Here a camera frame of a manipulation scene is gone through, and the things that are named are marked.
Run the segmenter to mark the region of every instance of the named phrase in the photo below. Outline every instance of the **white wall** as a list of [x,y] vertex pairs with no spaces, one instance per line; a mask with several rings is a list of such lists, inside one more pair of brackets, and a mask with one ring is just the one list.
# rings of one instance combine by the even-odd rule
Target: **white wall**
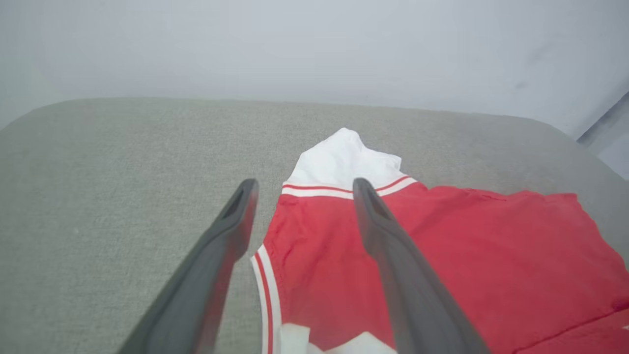
[[628,14],[627,0],[0,0],[0,127],[132,95],[514,115],[576,138],[629,91]]

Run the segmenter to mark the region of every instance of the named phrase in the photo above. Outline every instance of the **gray cushion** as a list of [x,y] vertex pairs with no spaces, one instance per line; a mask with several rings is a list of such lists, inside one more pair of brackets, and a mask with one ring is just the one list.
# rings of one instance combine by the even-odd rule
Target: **gray cushion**
[[218,351],[259,352],[248,257],[300,152],[341,127],[402,157],[402,171],[429,187],[576,192],[628,259],[627,183],[544,123],[363,106],[69,101],[0,131],[0,351],[115,352],[234,188],[254,177],[258,212]]

